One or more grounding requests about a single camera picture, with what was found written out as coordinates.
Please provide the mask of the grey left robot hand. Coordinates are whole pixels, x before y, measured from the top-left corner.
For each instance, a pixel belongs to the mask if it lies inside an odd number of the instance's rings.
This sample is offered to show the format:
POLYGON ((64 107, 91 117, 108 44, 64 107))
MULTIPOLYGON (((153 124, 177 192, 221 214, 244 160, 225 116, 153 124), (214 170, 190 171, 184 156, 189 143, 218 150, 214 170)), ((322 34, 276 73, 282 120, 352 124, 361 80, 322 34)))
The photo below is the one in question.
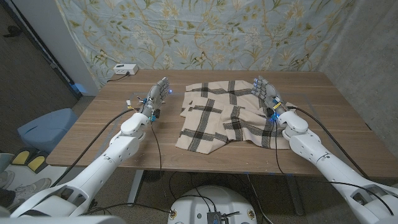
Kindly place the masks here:
POLYGON ((144 106, 150 107, 153 110, 159 109, 160 106, 164 104, 165 98, 171 94, 171 92, 169 79, 163 77, 163 79, 159 80, 148 92, 144 106))

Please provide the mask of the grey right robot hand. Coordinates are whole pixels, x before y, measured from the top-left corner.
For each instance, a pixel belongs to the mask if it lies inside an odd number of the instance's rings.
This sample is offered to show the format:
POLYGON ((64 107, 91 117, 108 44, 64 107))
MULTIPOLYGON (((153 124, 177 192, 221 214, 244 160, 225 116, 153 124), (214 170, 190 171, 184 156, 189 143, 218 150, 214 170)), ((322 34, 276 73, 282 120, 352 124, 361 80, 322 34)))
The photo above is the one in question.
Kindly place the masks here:
POLYGON ((257 96, 267 108, 272 109, 277 114, 285 113, 288 110, 280 93, 262 76, 254 79, 251 93, 257 96))

